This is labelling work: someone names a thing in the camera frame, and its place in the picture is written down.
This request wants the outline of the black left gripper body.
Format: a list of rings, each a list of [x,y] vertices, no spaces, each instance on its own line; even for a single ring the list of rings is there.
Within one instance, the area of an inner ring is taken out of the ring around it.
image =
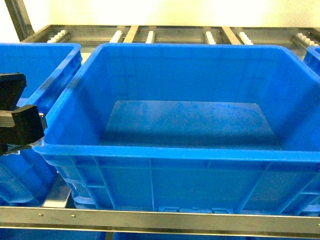
[[[42,139],[48,128],[45,115],[34,104],[18,107],[17,103],[27,86],[22,73],[0,75],[0,154],[8,145],[27,145]]]

